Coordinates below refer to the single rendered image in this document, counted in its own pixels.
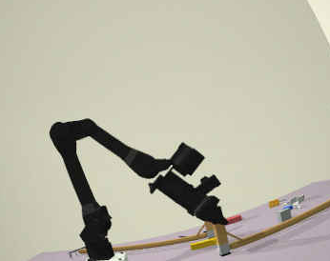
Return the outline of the red rectangular block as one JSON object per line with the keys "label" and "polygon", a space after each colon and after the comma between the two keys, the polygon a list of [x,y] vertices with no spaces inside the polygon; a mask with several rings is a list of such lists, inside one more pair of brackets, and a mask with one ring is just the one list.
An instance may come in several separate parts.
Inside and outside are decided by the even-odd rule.
{"label": "red rectangular block", "polygon": [[232,216],[232,217],[229,217],[229,218],[226,218],[226,220],[228,220],[229,222],[227,223],[227,225],[230,225],[230,224],[234,224],[238,221],[241,221],[241,215],[236,215],[236,216]]}

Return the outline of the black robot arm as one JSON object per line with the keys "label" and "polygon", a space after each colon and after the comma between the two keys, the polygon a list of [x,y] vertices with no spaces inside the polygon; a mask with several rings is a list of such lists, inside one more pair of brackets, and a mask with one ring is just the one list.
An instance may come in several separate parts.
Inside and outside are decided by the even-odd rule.
{"label": "black robot arm", "polygon": [[[110,220],[112,218],[108,214],[106,205],[100,207],[95,201],[76,154],[76,140],[81,140],[88,136],[108,149],[108,151],[120,157],[124,163],[142,178],[152,179],[159,172],[166,171],[173,165],[164,176],[160,174],[153,183],[149,183],[150,194],[153,194],[155,190],[160,190],[171,199],[186,183],[172,170],[174,169],[184,177],[187,174],[191,176],[205,157],[196,149],[181,143],[170,159],[156,159],[114,138],[98,127],[90,118],[65,123],[56,122],[52,125],[50,138],[63,157],[72,186],[82,206],[85,228],[79,236],[85,243],[87,254],[89,255],[87,261],[105,261],[114,257],[112,244],[106,237],[112,225]],[[193,190],[199,196],[203,195],[204,198],[215,187],[221,185],[214,174],[211,177],[202,177],[200,183],[197,187],[193,187]]]}

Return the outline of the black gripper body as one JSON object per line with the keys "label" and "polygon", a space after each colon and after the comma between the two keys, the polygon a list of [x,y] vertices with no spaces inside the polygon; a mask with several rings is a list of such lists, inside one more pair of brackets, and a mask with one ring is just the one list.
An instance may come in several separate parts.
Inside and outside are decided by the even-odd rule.
{"label": "black gripper body", "polygon": [[203,195],[199,196],[193,190],[193,185],[186,182],[182,189],[173,197],[173,201],[182,206],[183,209],[186,209],[190,215],[196,216],[203,221],[216,207],[220,199],[213,195],[205,198]]}

